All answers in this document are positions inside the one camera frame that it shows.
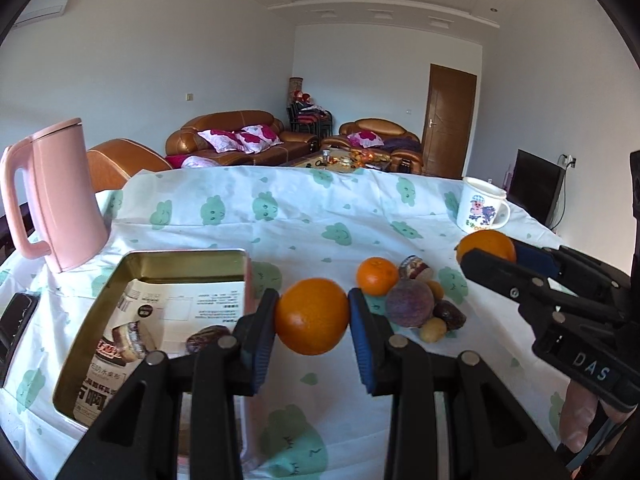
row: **human hand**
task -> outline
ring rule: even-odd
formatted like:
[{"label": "human hand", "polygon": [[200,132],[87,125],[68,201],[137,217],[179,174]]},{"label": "human hand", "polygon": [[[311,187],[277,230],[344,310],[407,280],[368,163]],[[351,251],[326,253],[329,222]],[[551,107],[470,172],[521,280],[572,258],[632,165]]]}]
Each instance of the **human hand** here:
[{"label": "human hand", "polygon": [[[621,424],[633,413],[622,413],[601,400],[599,402],[607,416],[616,424]],[[560,413],[560,440],[571,452],[578,453],[586,444],[589,426],[596,415],[597,407],[596,395],[575,381],[569,383]]]}]

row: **pink pitcher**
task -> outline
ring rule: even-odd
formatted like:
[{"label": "pink pitcher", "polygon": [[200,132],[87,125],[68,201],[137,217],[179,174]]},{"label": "pink pitcher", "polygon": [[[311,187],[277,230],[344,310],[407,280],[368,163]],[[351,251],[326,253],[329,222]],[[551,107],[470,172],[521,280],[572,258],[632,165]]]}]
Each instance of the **pink pitcher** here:
[{"label": "pink pitcher", "polygon": [[[44,256],[49,269],[80,266],[104,247],[109,236],[92,189],[80,119],[71,119],[17,142],[0,161],[0,190],[15,247],[31,260]],[[15,172],[23,169],[33,225],[40,241],[24,229],[15,193]]]}]

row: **wall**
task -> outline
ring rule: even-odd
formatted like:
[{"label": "wall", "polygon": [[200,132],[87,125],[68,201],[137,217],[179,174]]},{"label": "wall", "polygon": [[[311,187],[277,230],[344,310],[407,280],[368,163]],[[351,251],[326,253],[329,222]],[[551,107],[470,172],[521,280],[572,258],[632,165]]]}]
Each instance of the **wall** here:
[{"label": "wall", "polygon": [[576,156],[558,234],[629,270],[640,72],[604,10],[596,0],[526,0],[484,56],[468,173],[502,182],[518,148],[553,162]]},{"label": "wall", "polygon": [[363,117],[380,117],[422,137],[431,63],[476,74],[480,83],[482,46],[385,25],[296,28],[294,75],[303,77],[304,91],[331,111],[336,128]]},{"label": "wall", "polygon": [[79,116],[87,146],[129,137],[164,155],[197,115],[285,119],[293,45],[294,26],[251,0],[70,0],[0,48],[0,144]]}]

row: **tablecloth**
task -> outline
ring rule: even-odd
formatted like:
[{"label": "tablecloth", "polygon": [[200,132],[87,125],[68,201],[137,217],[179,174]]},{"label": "tablecloth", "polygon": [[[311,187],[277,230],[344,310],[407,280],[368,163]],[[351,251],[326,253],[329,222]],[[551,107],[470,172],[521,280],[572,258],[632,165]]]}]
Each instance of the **tablecloth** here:
[{"label": "tablecloth", "polygon": [[[468,321],[436,344],[421,344],[449,356],[477,351],[557,445],[568,381],[532,354],[533,334],[516,304],[461,274],[454,257],[463,236],[454,222],[461,188],[455,180],[370,170],[238,166],[140,173],[122,190],[99,193],[111,234],[95,258],[62,274],[17,253],[0,267],[1,309],[15,292],[41,295],[0,390],[4,432],[38,478],[55,478],[81,431],[55,411],[52,393],[84,316],[124,254],[244,248],[256,297],[268,286],[284,291],[311,276],[347,291],[365,258],[422,257]],[[561,243],[523,209],[511,209],[505,234],[539,246]],[[384,313],[384,298],[367,301]],[[398,332],[419,341],[415,330]],[[294,354],[276,338],[255,402],[261,415],[251,464],[259,466],[246,478],[382,478],[390,399],[366,395],[349,333],[315,357]]]}]

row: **wooden door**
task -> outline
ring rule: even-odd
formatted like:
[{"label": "wooden door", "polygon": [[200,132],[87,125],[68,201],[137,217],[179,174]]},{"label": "wooden door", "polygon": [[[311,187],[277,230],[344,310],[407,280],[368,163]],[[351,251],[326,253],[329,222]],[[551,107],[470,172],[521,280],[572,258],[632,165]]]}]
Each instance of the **wooden door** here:
[{"label": "wooden door", "polygon": [[422,133],[423,172],[461,178],[476,100],[476,76],[431,65]]}]

